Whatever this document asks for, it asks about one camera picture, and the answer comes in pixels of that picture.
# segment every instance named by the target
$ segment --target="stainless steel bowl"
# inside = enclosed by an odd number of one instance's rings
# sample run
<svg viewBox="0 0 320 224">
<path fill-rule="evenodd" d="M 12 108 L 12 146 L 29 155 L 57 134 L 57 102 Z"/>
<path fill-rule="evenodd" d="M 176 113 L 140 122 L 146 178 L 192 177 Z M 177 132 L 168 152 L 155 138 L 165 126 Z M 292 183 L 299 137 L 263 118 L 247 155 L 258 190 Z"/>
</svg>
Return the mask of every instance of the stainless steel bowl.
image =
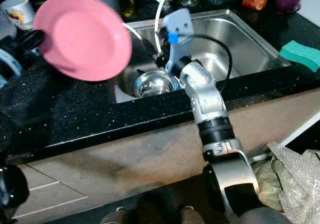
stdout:
<svg viewBox="0 0 320 224">
<path fill-rule="evenodd" d="M 180 0 L 180 3 L 186 8 L 194 8 L 199 5 L 200 0 Z"/>
<path fill-rule="evenodd" d="M 136 98 L 151 97 L 180 89 L 178 80 L 167 75 L 163 70 L 148 71 L 140 75 L 133 84 L 133 95 Z"/>
</svg>

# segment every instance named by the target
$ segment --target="floor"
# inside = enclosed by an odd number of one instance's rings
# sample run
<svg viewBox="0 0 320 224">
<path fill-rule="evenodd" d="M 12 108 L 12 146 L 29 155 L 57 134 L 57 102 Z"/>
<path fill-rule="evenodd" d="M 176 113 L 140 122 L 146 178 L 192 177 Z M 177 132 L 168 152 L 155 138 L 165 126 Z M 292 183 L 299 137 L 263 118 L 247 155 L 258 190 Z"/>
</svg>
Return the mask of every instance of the floor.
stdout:
<svg viewBox="0 0 320 224">
<path fill-rule="evenodd" d="M 115 211 L 117 207 L 131 210 L 130 224 L 177 224 L 180 222 L 178 210 L 183 206 L 193 206 L 202 215 L 206 224 L 227 223 L 221 212 L 209 207 L 204 178 L 202 175 L 196 175 L 47 224 L 99 224 L 105 215 Z"/>
</svg>

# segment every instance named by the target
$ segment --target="white cable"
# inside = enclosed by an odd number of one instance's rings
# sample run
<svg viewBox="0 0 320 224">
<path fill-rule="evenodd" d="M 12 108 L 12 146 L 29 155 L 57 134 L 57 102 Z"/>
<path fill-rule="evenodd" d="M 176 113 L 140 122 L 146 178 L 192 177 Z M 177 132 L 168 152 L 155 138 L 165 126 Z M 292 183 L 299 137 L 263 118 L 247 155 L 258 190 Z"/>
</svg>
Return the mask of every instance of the white cable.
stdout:
<svg viewBox="0 0 320 224">
<path fill-rule="evenodd" d="M 162 10 L 162 7 L 164 6 L 165 1 L 166 0 L 161 0 L 160 1 L 159 5 L 158 5 L 158 9 L 156 10 L 155 20 L 154 20 L 155 45 L 156 45 L 156 48 L 157 48 L 159 53 L 161 53 L 162 50 L 161 50 L 160 41 L 159 41 L 159 37 L 157 35 L 157 32 L 159 30 L 159 19 L 160 19 L 161 10 Z"/>
<path fill-rule="evenodd" d="M 123 25 L 130 31 L 132 32 L 140 41 L 143 40 L 143 37 L 131 26 L 129 26 L 126 23 L 123 23 Z"/>
</svg>

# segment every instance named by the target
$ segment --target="sponge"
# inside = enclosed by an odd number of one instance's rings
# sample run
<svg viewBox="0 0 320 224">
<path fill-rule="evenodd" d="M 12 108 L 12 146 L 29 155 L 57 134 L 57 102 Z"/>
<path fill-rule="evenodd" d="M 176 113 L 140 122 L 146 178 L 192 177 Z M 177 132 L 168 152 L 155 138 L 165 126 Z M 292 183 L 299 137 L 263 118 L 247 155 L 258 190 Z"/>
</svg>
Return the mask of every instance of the sponge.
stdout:
<svg viewBox="0 0 320 224">
<path fill-rule="evenodd" d="M 320 50 L 301 45 L 294 40 L 282 47 L 280 55 L 292 62 L 305 65 L 313 72 L 320 69 Z"/>
</svg>

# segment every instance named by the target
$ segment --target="pink bowl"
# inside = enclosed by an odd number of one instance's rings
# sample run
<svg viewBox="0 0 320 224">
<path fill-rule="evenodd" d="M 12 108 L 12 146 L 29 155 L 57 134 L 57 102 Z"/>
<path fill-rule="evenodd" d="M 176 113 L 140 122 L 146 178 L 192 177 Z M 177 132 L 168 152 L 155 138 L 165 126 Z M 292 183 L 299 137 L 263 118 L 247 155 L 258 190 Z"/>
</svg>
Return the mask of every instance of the pink bowl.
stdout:
<svg viewBox="0 0 320 224">
<path fill-rule="evenodd" d="M 43 57 L 76 79 L 113 78 L 131 58 L 128 30 L 100 0 L 47 0 L 35 14 L 34 29 L 45 32 Z"/>
</svg>

